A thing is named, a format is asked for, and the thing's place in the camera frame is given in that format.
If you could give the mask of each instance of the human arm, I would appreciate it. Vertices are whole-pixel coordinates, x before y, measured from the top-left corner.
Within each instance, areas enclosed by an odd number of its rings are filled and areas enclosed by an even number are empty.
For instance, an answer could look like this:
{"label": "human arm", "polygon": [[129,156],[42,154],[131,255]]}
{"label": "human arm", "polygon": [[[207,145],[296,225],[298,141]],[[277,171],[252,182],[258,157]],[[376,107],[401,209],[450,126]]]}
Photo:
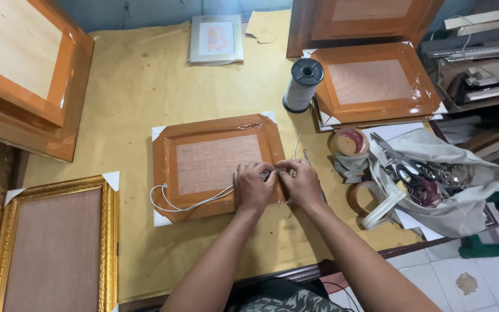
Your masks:
{"label": "human arm", "polygon": [[[271,173],[266,182],[263,172]],[[167,298],[163,312],[217,312],[225,308],[234,272],[271,195],[277,172],[273,165],[240,164],[232,176],[238,207],[232,222],[200,256]]]}
{"label": "human arm", "polygon": [[321,200],[316,171],[305,160],[282,160],[275,165],[290,198],[321,234],[365,311],[440,311],[412,282],[384,260]]}

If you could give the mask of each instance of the small framed picture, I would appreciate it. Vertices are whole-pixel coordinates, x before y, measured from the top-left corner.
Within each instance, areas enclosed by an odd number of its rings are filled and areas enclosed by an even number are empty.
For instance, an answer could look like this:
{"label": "small framed picture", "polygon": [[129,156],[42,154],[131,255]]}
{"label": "small framed picture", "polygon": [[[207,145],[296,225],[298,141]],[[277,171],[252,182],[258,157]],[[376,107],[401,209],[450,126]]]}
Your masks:
{"label": "small framed picture", "polygon": [[243,62],[240,15],[194,16],[188,60],[204,65]]}

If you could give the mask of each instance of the cloth bag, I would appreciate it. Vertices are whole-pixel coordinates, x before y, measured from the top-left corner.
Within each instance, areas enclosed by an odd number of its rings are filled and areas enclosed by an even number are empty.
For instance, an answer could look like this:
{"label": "cloth bag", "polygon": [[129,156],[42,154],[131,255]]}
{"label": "cloth bag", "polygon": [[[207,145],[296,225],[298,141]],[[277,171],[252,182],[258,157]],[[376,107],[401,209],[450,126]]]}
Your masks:
{"label": "cloth bag", "polygon": [[[436,207],[425,208],[415,204],[394,184],[380,167],[388,161],[384,149],[376,142],[370,143],[371,173],[375,181],[390,198],[397,200],[396,207],[405,210],[417,221],[446,237],[464,237],[485,229],[483,209],[486,199],[499,190],[499,166],[475,156],[470,151],[447,144],[425,129],[416,129],[389,140],[394,150],[411,158],[434,163],[465,164],[469,166],[471,186]],[[380,204],[364,219],[367,228],[387,220],[393,213],[393,204]]]}

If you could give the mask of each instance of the white tile floor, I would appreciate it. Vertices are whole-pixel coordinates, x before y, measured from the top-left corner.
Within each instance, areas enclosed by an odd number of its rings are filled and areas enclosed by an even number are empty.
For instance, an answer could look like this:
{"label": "white tile floor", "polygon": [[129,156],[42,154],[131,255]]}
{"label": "white tile floor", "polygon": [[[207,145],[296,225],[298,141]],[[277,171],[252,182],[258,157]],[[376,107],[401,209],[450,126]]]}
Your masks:
{"label": "white tile floor", "polygon": [[[499,312],[499,257],[462,259],[457,252],[460,245],[460,240],[456,240],[398,256],[388,262],[444,312]],[[478,283],[478,288],[467,296],[456,285],[457,278],[466,272]],[[343,291],[330,295],[330,298],[342,307],[350,307],[351,301]]]}

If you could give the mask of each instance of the silver frame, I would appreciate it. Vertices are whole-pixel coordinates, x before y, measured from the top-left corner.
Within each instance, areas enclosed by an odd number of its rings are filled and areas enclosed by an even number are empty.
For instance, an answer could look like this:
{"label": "silver frame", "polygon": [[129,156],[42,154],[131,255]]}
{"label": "silver frame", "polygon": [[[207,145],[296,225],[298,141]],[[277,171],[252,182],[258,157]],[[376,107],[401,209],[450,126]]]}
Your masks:
{"label": "silver frame", "polygon": [[[234,54],[200,55],[200,24],[210,22],[232,22],[234,34]],[[190,55],[188,61],[192,64],[244,61],[242,47],[242,20],[240,15],[194,16],[192,17],[192,35],[190,38]]]}

